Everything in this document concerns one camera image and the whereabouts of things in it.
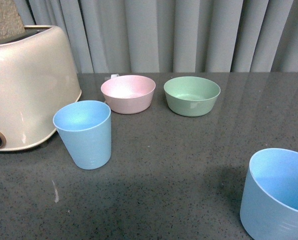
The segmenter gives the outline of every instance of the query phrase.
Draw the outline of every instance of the pink bowl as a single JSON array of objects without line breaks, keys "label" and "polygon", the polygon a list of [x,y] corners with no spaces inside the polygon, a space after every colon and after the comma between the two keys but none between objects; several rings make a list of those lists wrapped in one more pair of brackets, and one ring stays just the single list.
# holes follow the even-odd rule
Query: pink bowl
[{"label": "pink bowl", "polygon": [[145,76],[125,75],[109,79],[101,86],[111,110],[135,114],[146,110],[152,101],[155,82]]}]

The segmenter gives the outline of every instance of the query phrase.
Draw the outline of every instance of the countertop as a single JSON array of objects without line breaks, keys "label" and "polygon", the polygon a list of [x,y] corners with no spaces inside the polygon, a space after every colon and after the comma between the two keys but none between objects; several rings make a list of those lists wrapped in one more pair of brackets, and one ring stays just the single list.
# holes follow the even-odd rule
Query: countertop
[{"label": "countertop", "polygon": [[[251,239],[239,217],[249,160],[265,148],[298,151],[298,73],[136,75],[156,82],[152,104],[112,112],[103,167],[78,168],[58,133],[43,147],[0,152],[0,240]],[[221,94],[204,116],[177,115],[163,84],[194,75]],[[104,101],[109,76],[78,75],[80,100]]]}]

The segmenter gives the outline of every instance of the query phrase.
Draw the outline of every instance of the blue cup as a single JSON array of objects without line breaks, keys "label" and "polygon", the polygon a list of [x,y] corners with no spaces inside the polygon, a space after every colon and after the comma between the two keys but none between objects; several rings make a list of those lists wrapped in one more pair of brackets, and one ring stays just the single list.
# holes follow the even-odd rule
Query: blue cup
[{"label": "blue cup", "polygon": [[268,148],[251,157],[240,218],[255,240],[298,240],[298,152]]},{"label": "blue cup", "polygon": [[78,101],[61,108],[53,124],[75,164],[85,170],[111,157],[111,109],[100,101]]}]

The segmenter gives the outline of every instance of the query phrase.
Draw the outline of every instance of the gray curtain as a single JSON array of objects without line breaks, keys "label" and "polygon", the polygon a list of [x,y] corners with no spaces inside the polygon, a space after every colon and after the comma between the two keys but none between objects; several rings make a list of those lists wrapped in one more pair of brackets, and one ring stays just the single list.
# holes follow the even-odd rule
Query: gray curtain
[{"label": "gray curtain", "polygon": [[298,0],[14,0],[80,73],[298,72]]}]

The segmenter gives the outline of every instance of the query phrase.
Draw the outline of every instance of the toaster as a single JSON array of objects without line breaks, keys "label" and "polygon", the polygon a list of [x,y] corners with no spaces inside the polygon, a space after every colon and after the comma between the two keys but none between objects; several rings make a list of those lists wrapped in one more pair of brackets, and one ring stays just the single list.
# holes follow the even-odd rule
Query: toaster
[{"label": "toaster", "polygon": [[35,147],[55,132],[52,119],[79,100],[67,36],[57,26],[25,26],[0,42],[0,151]]}]

